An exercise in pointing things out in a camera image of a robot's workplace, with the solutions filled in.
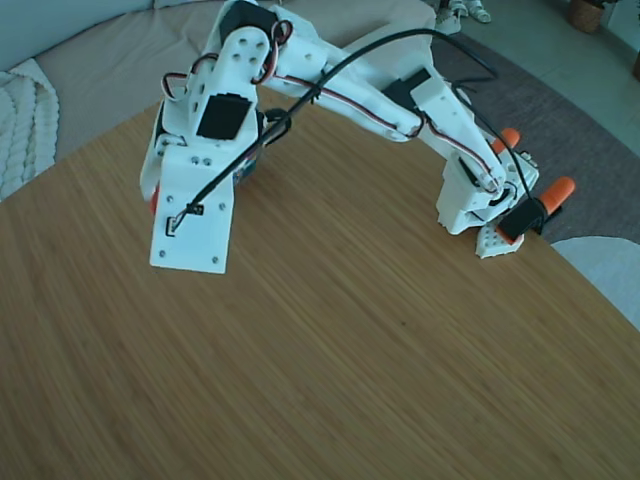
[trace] gray carpet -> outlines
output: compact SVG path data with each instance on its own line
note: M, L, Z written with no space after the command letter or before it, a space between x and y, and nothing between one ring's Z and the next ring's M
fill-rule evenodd
M471 99L498 129L513 127L521 132L518 149L530 152L540 168L535 192L544 191L562 175L576 181L576 193L546 226L545 238L556 242L599 235L640 243L640 158L517 65L464 35L456 39L498 69L500 79L478 85ZM450 80L483 73L442 41L434 41L433 55L436 68Z

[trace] robotic arm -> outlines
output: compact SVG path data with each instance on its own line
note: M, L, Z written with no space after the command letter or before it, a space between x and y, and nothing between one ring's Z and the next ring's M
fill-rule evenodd
M507 225L508 236L495 233L495 220L516 206L538 172L528 155L512 155L499 142L492 148L424 52L408 52L394 76L362 58L350 61L299 16L253 0L224 4L205 52L188 75L163 79L165 99L140 177L155 211L152 265L225 272L234 185L303 104L262 113L258 85L301 100L311 93L316 104L373 133L395 142L420 138L435 149L447 160L438 220L454 235L482 227L481 257L517 250L543 215L544 204L530 204ZM186 80L179 94L171 76Z

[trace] plant pot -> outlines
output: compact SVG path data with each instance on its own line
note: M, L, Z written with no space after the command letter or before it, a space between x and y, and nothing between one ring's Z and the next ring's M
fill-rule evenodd
M586 0L571 0L567 19L575 28L585 33L593 33L600 26L604 8L596 7Z
M633 66L633 76L640 81L640 52L638 52L638 58L636 58L636 64Z

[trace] wooden table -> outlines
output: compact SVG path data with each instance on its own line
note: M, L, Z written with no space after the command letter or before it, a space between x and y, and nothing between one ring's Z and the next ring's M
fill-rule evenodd
M542 239L448 235L425 145L309 107L229 273L156 270L154 114L0 205L2 480L640 478L640 335Z

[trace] white knitted blanket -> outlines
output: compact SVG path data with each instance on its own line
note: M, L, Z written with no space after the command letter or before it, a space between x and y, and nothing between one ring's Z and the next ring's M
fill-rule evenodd
M54 163L58 96L35 60L0 72L0 201Z

